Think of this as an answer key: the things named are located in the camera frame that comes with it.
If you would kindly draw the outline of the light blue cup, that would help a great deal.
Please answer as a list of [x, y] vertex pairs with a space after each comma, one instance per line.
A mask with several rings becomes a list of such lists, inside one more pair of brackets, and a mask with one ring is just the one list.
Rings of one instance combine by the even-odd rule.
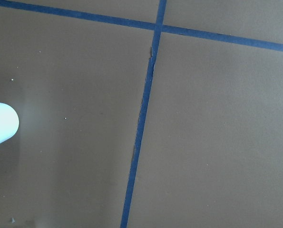
[[15, 135], [19, 123], [16, 111], [8, 104], [0, 103], [0, 144]]

